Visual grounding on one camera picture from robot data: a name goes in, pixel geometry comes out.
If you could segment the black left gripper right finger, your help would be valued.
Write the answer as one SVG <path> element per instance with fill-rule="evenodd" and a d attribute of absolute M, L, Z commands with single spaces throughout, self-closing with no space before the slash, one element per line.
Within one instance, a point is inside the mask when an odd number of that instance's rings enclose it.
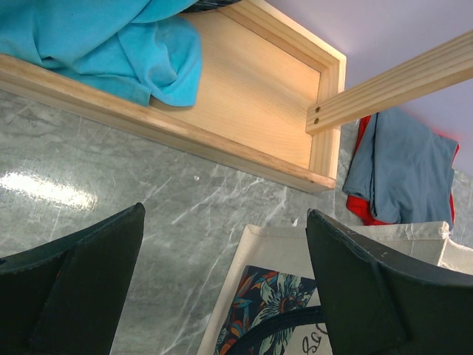
<path fill-rule="evenodd" d="M 472 276 L 402 254 L 316 209 L 306 234 L 334 354 L 472 353 Z"/>

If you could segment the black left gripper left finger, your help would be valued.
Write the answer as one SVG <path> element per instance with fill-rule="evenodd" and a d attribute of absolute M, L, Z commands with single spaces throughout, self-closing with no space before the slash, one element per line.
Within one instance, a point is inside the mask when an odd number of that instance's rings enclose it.
<path fill-rule="evenodd" d="M 109 354 L 143 240 L 138 203 L 1 259 L 2 354 Z"/>

